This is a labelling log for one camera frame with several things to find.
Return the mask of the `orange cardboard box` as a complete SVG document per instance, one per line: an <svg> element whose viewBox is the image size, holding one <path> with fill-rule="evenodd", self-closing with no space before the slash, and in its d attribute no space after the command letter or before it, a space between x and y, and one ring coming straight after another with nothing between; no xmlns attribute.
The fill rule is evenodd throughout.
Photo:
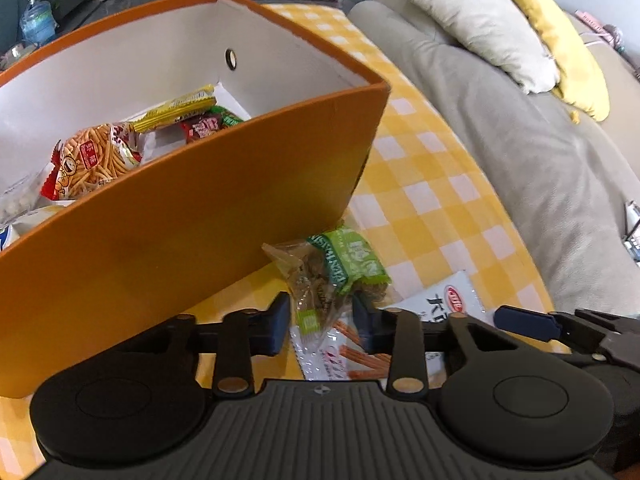
<svg viewBox="0 0 640 480"><path fill-rule="evenodd" d="M1 392L212 296L260 248L340 220L390 95L331 41L250 0L158 0L81 27L1 76L1 180L56 142L206 84L247 120L82 196L1 255Z"/></svg>

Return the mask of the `blue water jug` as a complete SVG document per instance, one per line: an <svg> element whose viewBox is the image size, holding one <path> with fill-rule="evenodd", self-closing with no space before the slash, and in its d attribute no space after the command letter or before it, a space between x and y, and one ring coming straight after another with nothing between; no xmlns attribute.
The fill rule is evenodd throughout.
<svg viewBox="0 0 640 480"><path fill-rule="evenodd" d="M27 0L27 6L20 19L24 39L41 47L55 37L56 24L49 1Z"/></svg>

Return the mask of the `beige sofa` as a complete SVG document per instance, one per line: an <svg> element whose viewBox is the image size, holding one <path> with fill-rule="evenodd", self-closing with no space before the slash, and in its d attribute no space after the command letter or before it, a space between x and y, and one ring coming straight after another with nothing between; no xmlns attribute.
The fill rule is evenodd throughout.
<svg viewBox="0 0 640 480"><path fill-rule="evenodd" d="M348 17L482 168L555 309L638 316L639 268L623 238L639 179L603 128L574 124L551 93L524 93L408 0L364 0Z"/></svg>

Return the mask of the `white cushion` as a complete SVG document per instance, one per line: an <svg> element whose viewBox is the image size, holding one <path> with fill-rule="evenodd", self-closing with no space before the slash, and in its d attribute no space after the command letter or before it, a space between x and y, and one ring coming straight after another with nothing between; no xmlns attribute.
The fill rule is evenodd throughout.
<svg viewBox="0 0 640 480"><path fill-rule="evenodd" d="M512 0L408 0L466 50L506 72L525 93L544 93L560 72Z"/></svg>

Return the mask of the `yellow snack packet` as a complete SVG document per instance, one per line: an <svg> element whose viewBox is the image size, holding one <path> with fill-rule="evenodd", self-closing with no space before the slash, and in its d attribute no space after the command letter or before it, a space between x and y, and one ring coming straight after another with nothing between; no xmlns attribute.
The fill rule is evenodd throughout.
<svg viewBox="0 0 640 480"><path fill-rule="evenodd" d="M212 84L206 84L201 89L152 108L141 118L133 120L131 127L135 133L140 134L165 128L178 124L186 118L201 115L216 103L215 87Z"/></svg>

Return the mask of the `clear packet red label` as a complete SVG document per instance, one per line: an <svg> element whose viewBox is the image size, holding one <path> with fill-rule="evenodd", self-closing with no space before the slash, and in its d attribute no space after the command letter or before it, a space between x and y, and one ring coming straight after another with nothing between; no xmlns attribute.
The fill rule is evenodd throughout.
<svg viewBox="0 0 640 480"><path fill-rule="evenodd" d="M0 250L3 252L22 236L35 229L36 226L39 226L58 212L64 210L69 204L70 202L68 200L60 200L59 202L26 212L26 214L22 214L10 221L7 226L1 229Z"/></svg>

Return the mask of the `yellow cushion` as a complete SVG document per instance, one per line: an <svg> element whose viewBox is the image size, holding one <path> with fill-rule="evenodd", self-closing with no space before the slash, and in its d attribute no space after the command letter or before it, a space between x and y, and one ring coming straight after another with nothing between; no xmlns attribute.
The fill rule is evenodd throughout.
<svg viewBox="0 0 640 480"><path fill-rule="evenodd" d="M558 66L560 80L554 94L596 122L603 122L611 110L605 76L568 16L554 0L513 1Z"/></svg>

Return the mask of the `orange stick snack bag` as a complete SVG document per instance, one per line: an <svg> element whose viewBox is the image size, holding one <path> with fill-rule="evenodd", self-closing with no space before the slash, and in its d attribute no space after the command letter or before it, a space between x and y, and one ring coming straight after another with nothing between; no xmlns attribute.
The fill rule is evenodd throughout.
<svg viewBox="0 0 640 480"><path fill-rule="evenodd" d="M128 143L135 136L130 122L116 122L79 130L58 142L41 195L76 200L136 169L142 156Z"/></svg>

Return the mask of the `yellow checkered tablecloth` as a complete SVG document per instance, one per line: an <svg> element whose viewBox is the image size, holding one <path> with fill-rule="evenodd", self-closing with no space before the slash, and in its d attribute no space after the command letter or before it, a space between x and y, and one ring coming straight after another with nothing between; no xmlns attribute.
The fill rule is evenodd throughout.
<svg viewBox="0 0 640 480"><path fill-rule="evenodd" d="M463 271L487 309L510 304L552 311L494 188L427 98L342 11L293 3L270 9L336 44L392 86L345 218L386 267L392 297L411 297Z"/></svg>

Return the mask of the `green clear snack packet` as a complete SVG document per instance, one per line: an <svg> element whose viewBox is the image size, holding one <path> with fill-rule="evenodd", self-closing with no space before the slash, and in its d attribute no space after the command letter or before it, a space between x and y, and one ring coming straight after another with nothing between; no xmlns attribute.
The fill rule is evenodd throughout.
<svg viewBox="0 0 640 480"><path fill-rule="evenodd" d="M306 353L318 350L353 294L380 301L392 282L369 242L344 224L298 242L263 244L262 251L288 283Z"/></svg>

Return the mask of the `dark red snack packet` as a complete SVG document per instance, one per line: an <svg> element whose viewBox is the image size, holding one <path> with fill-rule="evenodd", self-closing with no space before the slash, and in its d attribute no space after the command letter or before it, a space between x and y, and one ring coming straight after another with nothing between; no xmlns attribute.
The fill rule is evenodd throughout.
<svg viewBox="0 0 640 480"><path fill-rule="evenodd" d="M186 144L205 139L222 129L224 124L221 116L216 114L203 114L184 120L180 127L186 137Z"/></svg>

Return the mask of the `clear hawthorn ball packet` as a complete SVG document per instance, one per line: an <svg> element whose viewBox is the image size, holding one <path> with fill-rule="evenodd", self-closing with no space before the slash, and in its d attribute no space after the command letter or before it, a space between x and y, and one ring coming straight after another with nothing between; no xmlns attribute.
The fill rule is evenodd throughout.
<svg viewBox="0 0 640 480"><path fill-rule="evenodd" d="M0 224L2 228L21 214L26 214L35 208L44 182L47 181L53 169L52 162L48 162L42 169L22 177L1 193Z"/></svg>

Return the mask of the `white spicy strip packet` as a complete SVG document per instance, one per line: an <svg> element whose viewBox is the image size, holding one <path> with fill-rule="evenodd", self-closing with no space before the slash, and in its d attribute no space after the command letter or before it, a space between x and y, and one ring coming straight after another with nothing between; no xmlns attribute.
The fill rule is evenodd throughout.
<svg viewBox="0 0 640 480"><path fill-rule="evenodd" d="M362 292L307 350L302 330L291 328L291 341L304 378L312 382L377 380L382 385L418 365L425 352L425 385L444 381L444 340L448 320L466 315L490 325L492 312L480 302L471 279L463 271L420 290L413 296L377 307Z"/></svg>

